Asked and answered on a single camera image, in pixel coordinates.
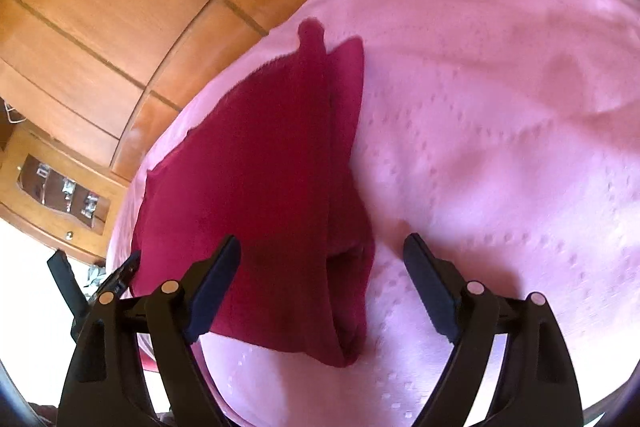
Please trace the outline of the dark red long-sleeve shirt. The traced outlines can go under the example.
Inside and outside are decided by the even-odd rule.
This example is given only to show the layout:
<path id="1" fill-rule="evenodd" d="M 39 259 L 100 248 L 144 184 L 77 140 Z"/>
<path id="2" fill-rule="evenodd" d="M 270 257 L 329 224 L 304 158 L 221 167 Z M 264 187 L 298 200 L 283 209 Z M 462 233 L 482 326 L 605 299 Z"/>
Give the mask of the dark red long-sleeve shirt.
<path id="1" fill-rule="evenodd" d="M 238 272 L 213 332 L 345 367 L 367 335 L 371 223 L 349 161 L 364 53 L 328 48 L 316 20 L 298 48 L 237 83 L 148 173 L 131 246 L 148 295 L 239 239 Z"/>

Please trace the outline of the pink quilted bedspread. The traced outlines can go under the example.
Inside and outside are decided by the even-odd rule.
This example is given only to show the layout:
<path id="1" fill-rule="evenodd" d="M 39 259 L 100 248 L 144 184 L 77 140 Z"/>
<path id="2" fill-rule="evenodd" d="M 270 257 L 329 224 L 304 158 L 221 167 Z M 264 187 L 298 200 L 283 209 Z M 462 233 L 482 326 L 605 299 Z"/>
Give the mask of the pink quilted bedspread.
<path id="1" fill-rule="evenodd" d="M 639 0 L 309 0 L 215 77 L 153 168 L 313 17 L 363 41 L 355 176 L 376 253 L 363 355 L 332 369 L 208 334 L 203 369 L 244 426 L 408 426 L 444 367 L 405 236 L 495 293 L 543 293 L 585 405 L 639 360 Z"/>

